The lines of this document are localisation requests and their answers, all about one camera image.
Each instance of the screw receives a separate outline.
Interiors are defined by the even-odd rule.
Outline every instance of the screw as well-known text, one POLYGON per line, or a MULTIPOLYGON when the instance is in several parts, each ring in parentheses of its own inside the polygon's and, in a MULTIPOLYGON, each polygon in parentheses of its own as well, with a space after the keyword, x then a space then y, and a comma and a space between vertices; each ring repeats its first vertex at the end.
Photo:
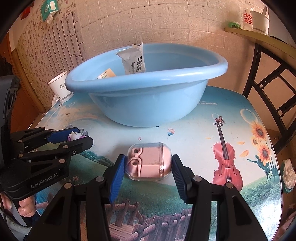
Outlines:
POLYGON ((196 182, 200 182, 202 180, 202 178, 200 176, 194 176, 193 180, 196 182))
POLYGON ((233 188, 233 184, 232 183, 226 183, 226 187, 228 187, 228 188, 233 188))
POLYGON ((72 187, 71 183, 65 183, 64 188, 69 189, 70 187, 72 187))
POLYGON ((104 181, 104 177, 103 176, 97 176, 96 181, 97 182, 102 182, 102 181, 104 181))

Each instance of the black cable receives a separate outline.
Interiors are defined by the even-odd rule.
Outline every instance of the black cable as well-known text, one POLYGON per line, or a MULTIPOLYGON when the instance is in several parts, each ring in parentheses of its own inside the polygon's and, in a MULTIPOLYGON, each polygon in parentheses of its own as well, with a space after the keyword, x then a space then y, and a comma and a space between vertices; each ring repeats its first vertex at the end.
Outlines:
POLYGON ((0 195, 0 205, 2 207, 1 209, 2 209, 2 212, 3 212, 3 219, 4 219, 5 223, 6 223, 6 225, 8 226, 8 224, 7 224, 7 218, 6 218, 6 213, 5 213, 5 210, 4 210, 4 205, 3 205, 3 201, 2 201, 1 195, 0 195))

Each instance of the blue gripper pad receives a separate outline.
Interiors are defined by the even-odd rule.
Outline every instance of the blue gripper pad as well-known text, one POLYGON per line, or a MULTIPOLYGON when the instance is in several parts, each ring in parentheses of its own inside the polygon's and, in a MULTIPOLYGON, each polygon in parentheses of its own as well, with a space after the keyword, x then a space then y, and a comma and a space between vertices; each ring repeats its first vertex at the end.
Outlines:
POLYGON ((51 142, 52 144, 68 141, 68 135, 70 135, 71 132, 80 132, 80 131, 77 127, 64 129, 60 131, 54 131, 53 133, 50 134, 50 136, 47 137, 47 141, 51 142))
POLYGON ((178 189, 179 196, 184 201, 184 203, 187 203, 187 190, 191 188, 191 179, 188 176, 186 169, 183 166, 178 155, 172 156, 172 164, 172 173, 178 189))
POLYGON ((114 174, 114 178, 110 185, 110 195, 109 195, 110 203, 113 203, 117 199, 117 196, 121 187, 121 183, 123 180, 124 172, 125 172, 125 163, 124 163, 125 158, 126 158, 125 155, 119 155, 115 162, 114 167, 117 166, 117 170, 114 174))

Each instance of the bottle with red text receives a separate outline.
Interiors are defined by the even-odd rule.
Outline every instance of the bottle with red text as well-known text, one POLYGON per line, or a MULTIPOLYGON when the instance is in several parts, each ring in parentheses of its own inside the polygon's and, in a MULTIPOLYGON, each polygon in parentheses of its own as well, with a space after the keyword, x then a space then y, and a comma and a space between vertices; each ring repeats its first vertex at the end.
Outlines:
POLYGON ((253 8, 249 1, 245 1, 243 7, 243 29, 253 31, 253 21, 250 11, 253 11, 253 8))

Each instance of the wooden shelf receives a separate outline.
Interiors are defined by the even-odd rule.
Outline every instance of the wooden shelf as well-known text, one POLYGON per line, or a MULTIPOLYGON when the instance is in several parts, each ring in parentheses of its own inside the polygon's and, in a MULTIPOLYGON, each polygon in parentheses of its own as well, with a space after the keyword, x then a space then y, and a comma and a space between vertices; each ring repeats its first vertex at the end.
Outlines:
POLYGON ((296 49, 294 47, 273 37, 253 31, 238 28, 225 28, 224 31, 260 44, 296 69, 296 49))

